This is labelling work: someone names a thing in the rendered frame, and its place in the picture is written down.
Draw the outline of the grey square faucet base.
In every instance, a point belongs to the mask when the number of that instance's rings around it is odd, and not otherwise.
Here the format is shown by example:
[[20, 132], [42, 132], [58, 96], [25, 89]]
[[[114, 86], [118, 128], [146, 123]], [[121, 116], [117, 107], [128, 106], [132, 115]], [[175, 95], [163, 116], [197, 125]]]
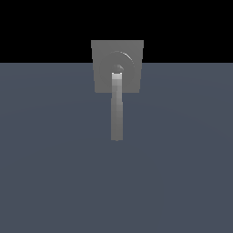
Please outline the grey square faucet base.
[[112, 73], [123, 67], [122, 92], [140, 90], [143, 40], [92, 40], [92, 58], [96, 93], [112, 92]]

